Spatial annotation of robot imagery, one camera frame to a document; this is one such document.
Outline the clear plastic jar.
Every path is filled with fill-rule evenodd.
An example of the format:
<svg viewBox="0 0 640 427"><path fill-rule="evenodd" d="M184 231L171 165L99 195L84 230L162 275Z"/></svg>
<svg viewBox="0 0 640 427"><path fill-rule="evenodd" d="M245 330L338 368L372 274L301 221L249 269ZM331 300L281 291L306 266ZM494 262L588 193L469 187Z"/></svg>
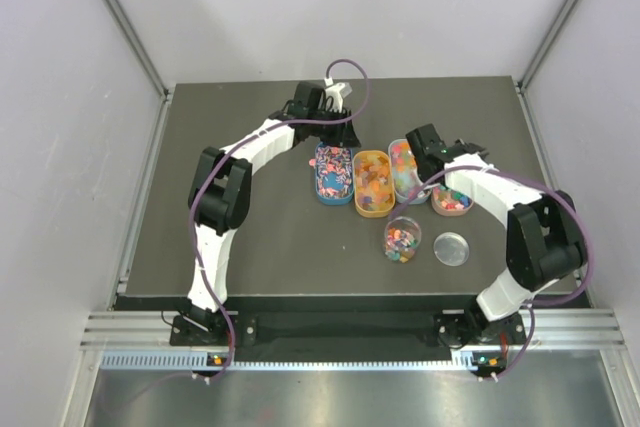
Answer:
<svg viewBox="0 0 640 427"><path fill-rule="evenodd" d="M421 228L414 219L405 216L396 217L385 226L384 254L393 262L406 263L415 256L421 238Z"/></svg>

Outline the clear round jar lid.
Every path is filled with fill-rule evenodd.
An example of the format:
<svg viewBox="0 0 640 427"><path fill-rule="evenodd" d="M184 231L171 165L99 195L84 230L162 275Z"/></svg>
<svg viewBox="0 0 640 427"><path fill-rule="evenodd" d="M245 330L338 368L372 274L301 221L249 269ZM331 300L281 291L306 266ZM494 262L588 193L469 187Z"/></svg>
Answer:
<svg viewBox="0 0 640 427"><path fill-rule="evenodd" d="M433 243L436 258L444 265L458 267L469 258L470 248L467 240L455 232L440 234Z"/></svg>

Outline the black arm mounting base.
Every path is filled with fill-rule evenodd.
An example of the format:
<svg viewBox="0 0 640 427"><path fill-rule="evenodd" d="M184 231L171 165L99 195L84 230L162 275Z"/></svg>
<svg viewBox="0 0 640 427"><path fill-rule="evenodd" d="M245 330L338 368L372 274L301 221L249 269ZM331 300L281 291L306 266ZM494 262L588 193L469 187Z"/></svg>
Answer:
<svg viewBox="0 0 640 427"><path fill-rule="evenodd" d="M180 347L254 347L276 340L394 339L416 340L426 346L461 348L471 344L522 344L522 317L514 314L476 332L461 312L243 312L231 317L235 332L216 314L206 326L185 315L174 318L169 343Z"/></svg>

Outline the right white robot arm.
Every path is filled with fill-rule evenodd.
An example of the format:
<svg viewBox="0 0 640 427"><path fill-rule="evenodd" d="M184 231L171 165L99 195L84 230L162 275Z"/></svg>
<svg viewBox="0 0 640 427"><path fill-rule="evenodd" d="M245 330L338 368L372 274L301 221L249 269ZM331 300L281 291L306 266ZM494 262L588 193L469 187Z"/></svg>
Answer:
<svg viewBox="0 0 640 427"><path fill-rule="evenodd" d="M468 196L506 229L506 267L464 308L450 330L455 344L492 341L503 320L588 264L586 228L568 194L498 171L477 144L446 145L432 124L411 130L406 140L422 189L438 183Z"/></svg>

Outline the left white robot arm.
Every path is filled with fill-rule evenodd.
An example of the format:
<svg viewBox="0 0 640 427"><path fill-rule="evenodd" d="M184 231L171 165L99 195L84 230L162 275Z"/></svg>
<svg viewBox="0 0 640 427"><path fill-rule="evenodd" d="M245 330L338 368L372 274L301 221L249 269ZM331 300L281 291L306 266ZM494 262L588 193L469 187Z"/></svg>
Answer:
<svg viewBox="0 0 640 427"><path fill-rule="evenodd" d="M232 328L224 309L231 246L250 208L253 175L278 155L309 137L330 147L361 145L352 120L361 113L344 106L347 82L300 82L292 99L254 131L222 148L202 151L188 198L194 275L180 310L205 343L216 343Z"/></svg>

